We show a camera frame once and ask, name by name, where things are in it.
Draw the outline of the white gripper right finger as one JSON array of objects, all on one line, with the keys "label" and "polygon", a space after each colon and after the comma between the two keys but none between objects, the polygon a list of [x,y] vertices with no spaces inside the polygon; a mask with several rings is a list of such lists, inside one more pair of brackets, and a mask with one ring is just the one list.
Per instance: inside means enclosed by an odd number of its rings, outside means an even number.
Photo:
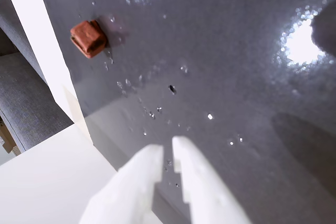
[{"label": "white gripper right finger", "polygon": [[185,136],[172,138],[174,171],[181,175],[191,223],[251,223],[208,159]]}]

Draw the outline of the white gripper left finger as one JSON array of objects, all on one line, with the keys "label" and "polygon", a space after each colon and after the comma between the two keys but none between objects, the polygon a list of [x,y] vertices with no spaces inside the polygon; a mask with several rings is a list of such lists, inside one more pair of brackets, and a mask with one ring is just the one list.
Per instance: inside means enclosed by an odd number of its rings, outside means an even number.
[{"label": "white gripper left finger", "polygon": [[152,211],[155,184],[162,180],[164,148],[139,150],[90,200],[80,223],[161,223]]}]

